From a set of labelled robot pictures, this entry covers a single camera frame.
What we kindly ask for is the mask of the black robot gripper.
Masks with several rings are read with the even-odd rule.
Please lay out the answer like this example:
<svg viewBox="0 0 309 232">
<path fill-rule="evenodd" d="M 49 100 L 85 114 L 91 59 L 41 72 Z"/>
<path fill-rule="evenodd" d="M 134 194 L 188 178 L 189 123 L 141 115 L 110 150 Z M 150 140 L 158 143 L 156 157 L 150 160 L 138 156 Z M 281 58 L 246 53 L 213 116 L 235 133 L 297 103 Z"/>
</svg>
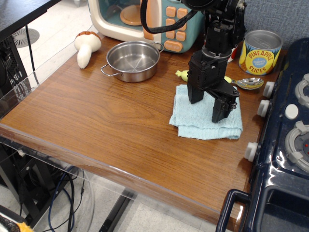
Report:
<svg viewBox="0 0 309 232">
<path fill-rule="evenodd" d="M 207 91 L 216 98 L 212 113 L 212 122 L 227 118 L 237 107 L 239 92 L 225 81 L 227 61 L 231 49 L 224 53 L 215 53 L 207 48 L 196 51 L 189 61 L 187 81 L 188 98 L 191 104 L 204 98 Z"/>
</svg>

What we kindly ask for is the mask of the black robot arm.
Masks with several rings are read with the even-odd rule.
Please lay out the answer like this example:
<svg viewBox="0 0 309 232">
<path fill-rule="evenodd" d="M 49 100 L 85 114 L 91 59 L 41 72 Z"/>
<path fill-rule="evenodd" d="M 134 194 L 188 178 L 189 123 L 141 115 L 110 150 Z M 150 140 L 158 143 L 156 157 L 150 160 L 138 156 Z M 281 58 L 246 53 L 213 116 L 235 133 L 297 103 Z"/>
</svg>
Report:
<svg viewBox="0 0 309 232">
<path fill-rule="evenodd" d="M 189 61 L 188 97 L 194 104 L 204 93 L 214 97 L 212 121 L 227 118 L 236 108 L 239 92 L 226 80 L 232 49 L 244 38 L 246 2 L 243 0 L 185 0 L 184 5 L 204 14 L 205 42 Z"/>
</svg>

